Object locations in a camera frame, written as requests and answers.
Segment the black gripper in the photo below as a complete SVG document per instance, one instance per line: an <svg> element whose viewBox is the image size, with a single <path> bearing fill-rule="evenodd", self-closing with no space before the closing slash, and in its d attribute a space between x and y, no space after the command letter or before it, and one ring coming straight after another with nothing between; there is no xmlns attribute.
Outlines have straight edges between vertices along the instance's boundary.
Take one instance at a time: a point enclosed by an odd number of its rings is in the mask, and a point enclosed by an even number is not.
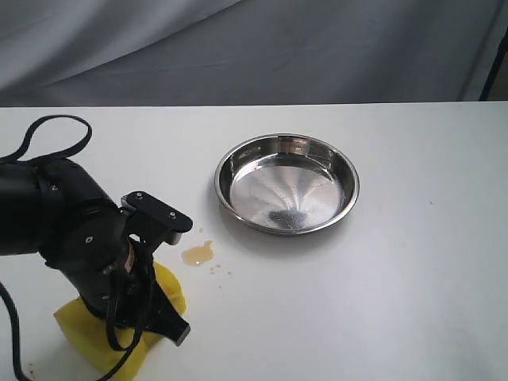
<svg viewBox="0 0 508 381"><path fill-rule="evenodd" d="M85 307L106 323L109 344L117 328L136 337L156 333L181 344L191 328L156 280L153 253L163 243L146 244L125 231L127 214L94 213L45 248L46 264L71 282Z"/></svg>

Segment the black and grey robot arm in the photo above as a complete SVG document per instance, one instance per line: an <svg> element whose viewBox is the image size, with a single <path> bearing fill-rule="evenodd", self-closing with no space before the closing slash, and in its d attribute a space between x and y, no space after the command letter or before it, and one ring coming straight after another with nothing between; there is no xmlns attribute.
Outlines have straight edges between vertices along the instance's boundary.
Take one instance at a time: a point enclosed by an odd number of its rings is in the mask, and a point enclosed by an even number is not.
<svg viewBox="0 0 508 381"><path fill-rule="evenodd" d="M86 308L115 328L140 328L181 344L191 328L157 283L153 254L177 244L192 220L134 191L116 204L78 164L1 167L1 253L39 253Z"/></svg>

